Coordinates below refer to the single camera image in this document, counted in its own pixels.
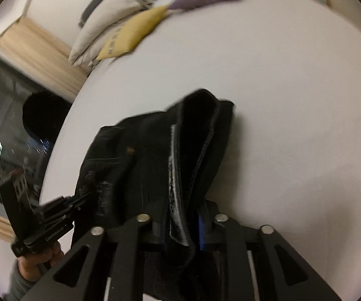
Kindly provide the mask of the grey sleeve forearm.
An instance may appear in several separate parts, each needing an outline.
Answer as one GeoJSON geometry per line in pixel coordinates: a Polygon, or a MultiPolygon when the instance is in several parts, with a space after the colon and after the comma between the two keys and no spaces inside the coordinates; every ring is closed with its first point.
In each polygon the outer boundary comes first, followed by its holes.
{"type": "Polygon", "coordinates": [[[2,297],[4,301],[19,301],[35,285],[35,282],[25,279],[19,271],[19,263],[16,261],[10,273],[8,292],[2,297]]]}

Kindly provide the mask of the person's left hand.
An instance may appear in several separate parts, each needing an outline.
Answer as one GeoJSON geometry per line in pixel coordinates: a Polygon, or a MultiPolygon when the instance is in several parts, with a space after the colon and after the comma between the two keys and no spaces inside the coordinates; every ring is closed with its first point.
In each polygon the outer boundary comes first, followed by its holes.
{"type": "Polygon", "coordinates": [[[61,250],[61,244],[56,241],[41,253],[29,253],[26,256],[19,257],[19,272],[27,281],[36,282],[43,276],[40,269],[41,265],[49,264],[50,267],[54,267],[63,257],[64,252],[61,250]]]}

